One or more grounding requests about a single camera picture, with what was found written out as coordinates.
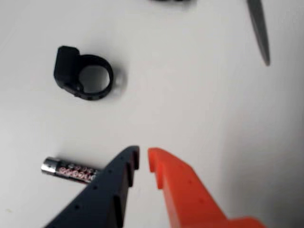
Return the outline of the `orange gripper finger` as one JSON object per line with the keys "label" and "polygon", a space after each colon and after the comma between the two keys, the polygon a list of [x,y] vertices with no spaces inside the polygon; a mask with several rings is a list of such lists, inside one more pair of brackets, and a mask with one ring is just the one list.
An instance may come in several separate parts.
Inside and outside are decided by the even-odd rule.
{"label": "orange gripper finger", "polygon": [[186,162],[161,148],[149,148],[150,171],[163,191],[173,228],[263,228],[256,218],[227,218]]}

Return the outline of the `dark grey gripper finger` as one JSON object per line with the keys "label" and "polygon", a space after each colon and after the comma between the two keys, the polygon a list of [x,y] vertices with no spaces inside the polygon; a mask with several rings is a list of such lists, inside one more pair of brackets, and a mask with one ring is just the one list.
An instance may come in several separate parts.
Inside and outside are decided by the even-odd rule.
{"label": "dark grey gripper finger", "polygon": [[46,227],[122,228],[139,162],[139,146],[122,150]]}

